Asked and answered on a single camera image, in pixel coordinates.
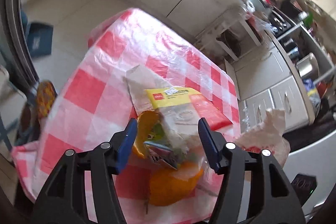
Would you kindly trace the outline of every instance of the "checkered tablecloth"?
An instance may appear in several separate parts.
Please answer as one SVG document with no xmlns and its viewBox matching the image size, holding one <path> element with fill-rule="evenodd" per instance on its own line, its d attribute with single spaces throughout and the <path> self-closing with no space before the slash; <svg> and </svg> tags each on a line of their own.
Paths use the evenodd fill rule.
<svg viewBox="0 0 336 224">
<path fill-rule="evenodd" d="M 238 103 L 230 77 L 187 41 L 139 9 L 129 9 L 92 30 L 89 51 L 57 97 L 40 140 L 14 148 L 12 155 L 20 182 L 34 201 L 51 170 L 64 153 L 92 150 L 113 133 L 124 130 L 136 117 L 125 80 L 126 71 L 143 64 L 173 85 L 200 91 L 225 114 L 233 127 L 227 141 L 240 134 Z M 133 223 L 193 223 L 207 218 L 216 197 L 196 188 L 168 207 L 149 206 L 151 166 L 130 156 L 127 167 L 114 176 L 115 188 L 126 221 Z M 219 189 L 222 178 L 206 170 L 204 178 Z M 86 173 L 90 182 L 90 173 Z M 86 183 L 90 219 L 96 221 L 92 189 Z"/>
</svg>

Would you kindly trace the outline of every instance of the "plastic tablecloth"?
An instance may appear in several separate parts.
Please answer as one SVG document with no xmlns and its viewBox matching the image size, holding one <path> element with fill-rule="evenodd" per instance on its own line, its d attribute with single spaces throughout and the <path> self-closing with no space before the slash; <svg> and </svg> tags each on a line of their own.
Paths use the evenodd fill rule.
<svg viewBox="0 0 336 224">
<path fill-rule="evenodd" d="M 40 140 L 12 152 L 20 182 L 34 201 L 65 150 L 92 150 L 137 117 L 128 93 L 126 71 L 143 64 L 172 85 L 200 91 L 232 122 L 227 141 L 240 135 L 238 103 L 233 81 L 214 63 L 160 21 L 139 9 L 128 9 L 90 33 L 89 50 L 58 95 Z M 211 215 L 216 197 L 201 187 L 167 207 L 144 203 L 151 164 L 131 155 L 126 168 L 113 176 L 128 223 L 194 223 Z M 211 169 L 201 182 L 218 191 L 221 176 Z M 96 221 L 90 183 L 85 173 L 88 214 Z"/>
</svg>

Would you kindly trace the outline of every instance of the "tile floor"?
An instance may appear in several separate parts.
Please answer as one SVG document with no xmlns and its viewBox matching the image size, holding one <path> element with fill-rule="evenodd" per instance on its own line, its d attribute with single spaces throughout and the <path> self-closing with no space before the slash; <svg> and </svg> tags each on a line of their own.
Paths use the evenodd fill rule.
<svg viewBox="0 0 336 224">
<path fill-rule="evenodd" d="M 29 22 L 54 26 L 52 54 L 33 60 L 40 79 L 51 80 L 59 92 L 85 56 L 90 31 L 129 7 L 121 0 L 32 0 L 24 5 Z"/>
</svg>

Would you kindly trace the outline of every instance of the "white sticker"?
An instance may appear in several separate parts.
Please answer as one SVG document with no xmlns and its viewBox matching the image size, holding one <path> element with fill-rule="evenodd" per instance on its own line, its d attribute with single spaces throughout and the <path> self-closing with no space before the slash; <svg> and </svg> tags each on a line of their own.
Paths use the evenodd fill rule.
<svg viewBox="0 0 336 224">
<path fill-rule="evenodd" d="M 172 95 L 176 92 L 178 92 L 178 90 L 174 89 L 174 88 L 170 88 L 170 89 L 164 91 L 164 93 L 167 94 L 167 95 Z"/>
</svg>

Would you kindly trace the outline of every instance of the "cabinet handle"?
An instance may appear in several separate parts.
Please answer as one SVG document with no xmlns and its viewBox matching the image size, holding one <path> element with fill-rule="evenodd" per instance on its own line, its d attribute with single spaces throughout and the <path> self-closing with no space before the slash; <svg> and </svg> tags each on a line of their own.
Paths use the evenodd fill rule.
<svg viewBox="0 0 336 224">
<path fill-rule="evenodd" d="M 260 110 L 260 105 L 258 105 L 258 109 L 257 109 L 257 124 L 261 123 L 262 119 L 261 119 L 261 110 Z"/>
<path fill-rule="evenodd" d="M 286 105 L 286 107 L 285 107 L 285 111 L 287 112 L 287 113 L 292 113 L 292 106 L 291 106 L 291 104 L 289 103 L 289 99 L 288 99 L 288 95 L 287 95 L 287 92 L 285 92 L 285 100 L 284 100 L 284 102 L 285 102 L 285 105 Z"/>
</svg>

